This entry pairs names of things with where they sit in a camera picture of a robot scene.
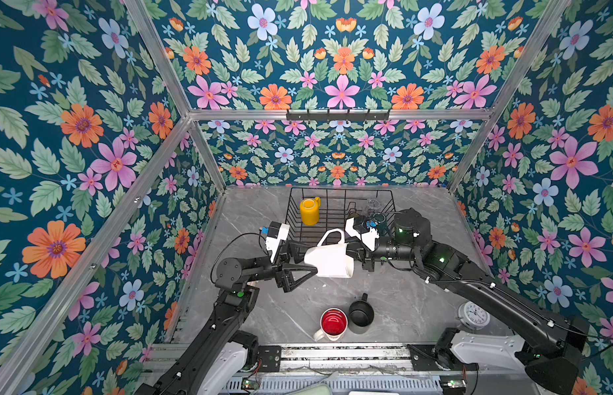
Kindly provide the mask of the white cream mug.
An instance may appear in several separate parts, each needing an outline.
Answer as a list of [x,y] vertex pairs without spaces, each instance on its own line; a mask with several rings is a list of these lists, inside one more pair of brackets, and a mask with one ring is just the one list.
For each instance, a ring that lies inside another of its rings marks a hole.
[[316,276],[349,279],[354,274],[354,259],[348,254],[342,229],[328,230],[315,247],[309,248],[304,264],[317,269]]

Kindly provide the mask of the clear plastic cup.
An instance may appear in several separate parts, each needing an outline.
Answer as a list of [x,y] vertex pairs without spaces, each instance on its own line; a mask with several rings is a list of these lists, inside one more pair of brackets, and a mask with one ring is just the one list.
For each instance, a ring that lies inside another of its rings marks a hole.
[[367,200],[366,214],[372,215],[381,211],[382,204],[378,198],[370,198]]

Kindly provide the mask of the black wire dish rack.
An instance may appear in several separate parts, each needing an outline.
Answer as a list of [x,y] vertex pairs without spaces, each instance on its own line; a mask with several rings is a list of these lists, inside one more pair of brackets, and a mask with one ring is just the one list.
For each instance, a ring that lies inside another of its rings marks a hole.
[[[301,222],[300,202],[305,198],[320,197],[320,221],[317,225],[306,226]],[[387,217],[392,226],[396,212],[393,192],[389,189],[332,189],[292,187],[288,198],[285,222],[290,226],[288,238],[305,245],[316,245],[327,230],[344,228],[349,216],[366,214],[367,200],[378,198],[382,208],[379,213]]]

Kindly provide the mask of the yellow mug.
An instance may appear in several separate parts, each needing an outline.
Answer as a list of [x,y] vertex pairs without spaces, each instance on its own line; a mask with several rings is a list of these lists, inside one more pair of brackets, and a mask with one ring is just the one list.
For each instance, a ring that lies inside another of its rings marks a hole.
[[317,225],[320,221],[320,197],[305,198],[300,202],[301,222],[306,226]]

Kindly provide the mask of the red and white mug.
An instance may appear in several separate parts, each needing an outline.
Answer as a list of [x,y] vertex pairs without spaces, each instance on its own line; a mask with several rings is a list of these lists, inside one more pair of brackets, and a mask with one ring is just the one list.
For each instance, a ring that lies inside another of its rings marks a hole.
[[330,308],[324,311],[320,317],[320,328],[313,335],[313,340],[319,342],[328,339],[336,342],[348,329],[348,317],[338,308]]

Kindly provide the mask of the black mug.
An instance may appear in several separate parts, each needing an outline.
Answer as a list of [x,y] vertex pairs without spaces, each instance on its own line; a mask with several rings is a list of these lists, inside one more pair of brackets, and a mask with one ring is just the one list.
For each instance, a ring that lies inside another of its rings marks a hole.
[[368,302],[368,294],[363,293],[361,298],[352,302],[348,308],[350,323],[358,329],[368,329],[375,319],[375,311]]

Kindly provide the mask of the dark green mug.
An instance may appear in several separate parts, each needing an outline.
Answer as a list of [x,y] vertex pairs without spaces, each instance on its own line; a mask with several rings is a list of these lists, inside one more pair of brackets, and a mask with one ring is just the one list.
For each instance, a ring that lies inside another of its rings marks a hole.
[[372,220],[376,225],[387,224],[387,217],[383,213],[375,213],[372,215]]

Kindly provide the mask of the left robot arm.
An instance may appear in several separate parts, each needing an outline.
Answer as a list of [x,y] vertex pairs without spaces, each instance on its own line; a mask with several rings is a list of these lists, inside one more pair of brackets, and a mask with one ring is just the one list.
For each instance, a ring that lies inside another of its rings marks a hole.
[[141,384],[137,394],[220,393],[239,370],[257,363],[257,337],[240,330],[260,292],[250,283],[274,280],[291,292],[314,277],[318,269],[274,264],[263,256],[226,258],[216,265],[215,273],[219,294],[206,324],[174,365],[155,384]]

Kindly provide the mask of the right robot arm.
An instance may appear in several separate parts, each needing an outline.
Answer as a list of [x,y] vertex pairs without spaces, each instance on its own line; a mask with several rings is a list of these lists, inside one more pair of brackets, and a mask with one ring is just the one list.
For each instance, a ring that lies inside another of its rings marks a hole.
[[365,270],[378,261],[408,262],[426,283],[477,304],[521,337],[517,365],[536,384],[557,394],[573,391],[590,327],[582,317],[547,310],[495,282],[466,255],[434,240],[430,221],[411,208],[370,216],[352,211],[345,232]]

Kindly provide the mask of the white alarm clock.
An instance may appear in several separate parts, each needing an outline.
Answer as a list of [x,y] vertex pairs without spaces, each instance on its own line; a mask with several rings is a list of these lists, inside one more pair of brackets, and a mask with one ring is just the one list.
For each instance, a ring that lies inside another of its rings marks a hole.
[[459,307],[457,316],[461,324],[473,330],[484,329],[491,321],[490,314],[471,301]]

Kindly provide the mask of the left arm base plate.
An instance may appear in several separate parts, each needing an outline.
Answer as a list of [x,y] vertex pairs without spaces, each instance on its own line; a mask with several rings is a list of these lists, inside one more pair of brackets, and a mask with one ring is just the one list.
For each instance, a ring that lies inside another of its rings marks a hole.
[[283,357],[283,348],[278,345],[260,346],[258,349],[258,372],[280,372]]

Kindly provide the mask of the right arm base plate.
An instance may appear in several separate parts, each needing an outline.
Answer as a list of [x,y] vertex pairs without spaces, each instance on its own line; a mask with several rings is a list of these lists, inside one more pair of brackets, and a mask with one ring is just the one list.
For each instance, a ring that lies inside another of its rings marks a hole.
[[436,344],[409,343],[406,348],[416,371],[476,371],[479,368],[478,364],[461,362],[447,347]]

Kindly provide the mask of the black hook rail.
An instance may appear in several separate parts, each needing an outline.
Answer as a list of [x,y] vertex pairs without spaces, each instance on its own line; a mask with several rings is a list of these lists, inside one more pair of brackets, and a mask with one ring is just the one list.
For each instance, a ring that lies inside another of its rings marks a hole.
[[367,121],[385,121],[390,118],[390,111],[377,110],[288,110],[287,121],[349,121],[364,123]]

